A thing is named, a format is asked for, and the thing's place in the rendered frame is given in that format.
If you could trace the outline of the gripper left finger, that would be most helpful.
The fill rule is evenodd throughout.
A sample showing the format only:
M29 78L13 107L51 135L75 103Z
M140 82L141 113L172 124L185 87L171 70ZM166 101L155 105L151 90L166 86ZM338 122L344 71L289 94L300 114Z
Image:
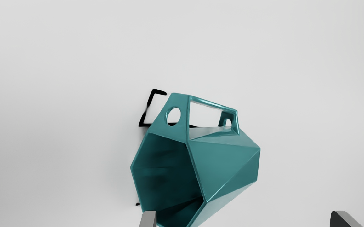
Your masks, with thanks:
M157 227L157 212L155 210L144 211L139 227Z

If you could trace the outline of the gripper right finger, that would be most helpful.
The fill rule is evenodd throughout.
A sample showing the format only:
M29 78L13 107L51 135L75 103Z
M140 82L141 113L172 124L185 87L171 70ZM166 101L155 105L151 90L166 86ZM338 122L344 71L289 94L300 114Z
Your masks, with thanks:
M343 210L332 211L330 227L363 227L348 212Z

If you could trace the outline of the teal faceted mug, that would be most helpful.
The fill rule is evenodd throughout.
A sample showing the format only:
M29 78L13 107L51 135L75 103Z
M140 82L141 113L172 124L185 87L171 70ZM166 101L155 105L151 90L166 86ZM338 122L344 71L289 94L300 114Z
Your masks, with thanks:
M218 125L191 127L193 103L219 109ZM155 226L199 227L257 181L260 152L235 109L172 93L130 167L141 210Z

